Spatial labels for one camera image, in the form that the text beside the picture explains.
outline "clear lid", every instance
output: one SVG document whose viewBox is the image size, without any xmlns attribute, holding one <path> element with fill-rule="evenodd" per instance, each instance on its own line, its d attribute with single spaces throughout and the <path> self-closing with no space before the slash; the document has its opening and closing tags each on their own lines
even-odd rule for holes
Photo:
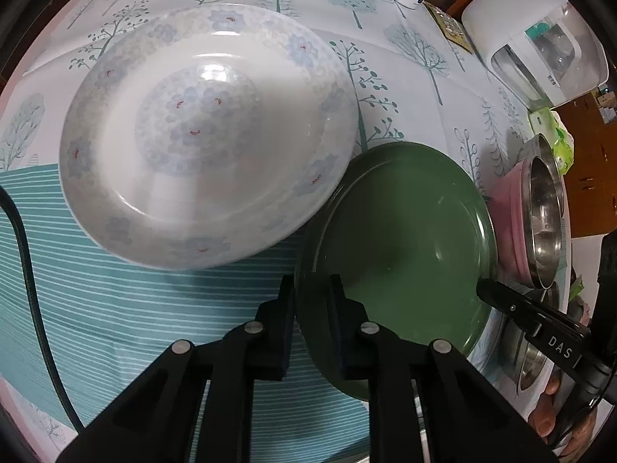
<svg viewBox="0 0 617 463">
<path fill-rule="evenodd" d="M 492 57 L 492 64 L 534 109 L 579 97 L 608 75 L 602 46 L 570 3 L 536 22 L 524 38 L 514 38 Z M 538 106 L 535 101 L 542 98 L 544 105 Z"/>
</svg>

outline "teal striped cloth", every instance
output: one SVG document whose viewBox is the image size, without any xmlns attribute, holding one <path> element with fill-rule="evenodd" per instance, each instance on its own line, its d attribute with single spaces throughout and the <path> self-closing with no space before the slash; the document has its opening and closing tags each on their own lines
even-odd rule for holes
<svg viewBox="0 0 617 463">
<path fill-rule="evenodd" d="M 73 220 L 57 165 L 0 174 L 24 220 L 41 313 L 58 370 L 90 422 L 170 343 L 221 338 L 277 296 L 294 270 L 300 234 L 249 259 L 199 272 L 134 266 L 95 245 Z M 69 425 L 36 341 L 13 230 L 0 218 L 0 373 Z M 317 371 L 295 327 L 288 375 L 255 385 L 252 460 L 320 462 L 368 448 L 361 402 Z"/>
</svg>

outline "tablecloth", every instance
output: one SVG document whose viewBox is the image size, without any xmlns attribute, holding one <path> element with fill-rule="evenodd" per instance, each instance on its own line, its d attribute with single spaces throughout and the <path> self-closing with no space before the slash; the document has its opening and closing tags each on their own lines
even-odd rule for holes
<svg viewBox="0 0 617 463">
<path fill-rule="evenodd" d="M 301 231 L 249 259 L 200 272 L 130 265 L 73 220 L 58 179 L 64 116 L 96 60 L 143 22 L 211 2 L 257 5 L 297 19 L 345 64 L 360 106 L 355 154 L 411 140 L 449 155 L 488 194 L 532 135 L 522 103 L 480 61 L 445 40 L 424 7 L 394 0 L 75 0 L 17 82 L 0 119 L 0 184 L 17 204 L 32 250 L 42 316 L 67 392 L 91 421 L 172 341 L 221 338 L 276 297 L 294 269 Z M 10 224 L 0 218 L 0 373 L 64 424 L 36 342 Z M 565 287 L 565 270 L 561 270 Z M 502 318 L 495 312 L 470 360 L 493 380 Z M 321 377 L 294 330 L 282 383 L 255 385 L 252 460 L 318 462 L 362 453 L 361 402 Z"/>
</svg>

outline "green bowl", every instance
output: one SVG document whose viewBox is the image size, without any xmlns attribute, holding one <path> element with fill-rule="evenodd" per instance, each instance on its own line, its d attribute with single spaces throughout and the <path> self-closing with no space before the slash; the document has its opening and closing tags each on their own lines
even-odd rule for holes
<svg viewBox="0 0 617 463">
<path fill-rule="evenodd" d="M 370 320 L 404 340 L 450 341 L 468 355 L 490 308 L 478 278 L 497 273 L 497 244 L 482 195 L 439 151 L 412 142 L 375 147 L 354 159 L 305 230 L 295 269 L 296 315 L 311 358 L 345 394 L 367 400 L 366 381 L 346 381 L 334 360 L 326 287 L 340 274 L 345 294 Z"/>
</svg>

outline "stainless steel bowl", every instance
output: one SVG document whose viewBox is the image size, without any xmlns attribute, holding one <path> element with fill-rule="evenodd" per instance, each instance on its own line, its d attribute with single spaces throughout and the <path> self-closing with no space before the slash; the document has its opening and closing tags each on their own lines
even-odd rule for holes
<svg viewBox="0 0 617 463">
<path fill-rule="evenodd" d="M 524 159 L 530 159 L 533 157 L 540 157 L 542 162 L 548 168 L 551 179 L 555 184 L 555 191 L 557 193 L 557 201 L 559 202 L 559 215 L 563 217 L 563 210 L 565 207 L 563 197 L 563 183 L 561 181 L 561 174 L 557 168 L 557 162 L 555 156 L 550 148 L 550 144 L 544 137 L 544 134 L 535 135 L 535 137 L 528 140 L 521 148 L 518 154 L 519 162 Z"/>
<path fill-rule="evenodd" d="M 541 301 L 558 308 L 559 289 L 556 282 L 544 291 Z M 499 347 L 499 360 L 504 372 L 516 383 L 516 391 L 520 394 L 536 382 L 546 363 L 546 355 L 531 345 L 516 324 L 509 320 Z"/>
<path fill-rule="evenodd" d="M 523 168 L 523 232 L 531 280 L 548 289 L 557 274 L 561 250 L 561 215 L 548 167 L 539 157 Z"/>
</svg>

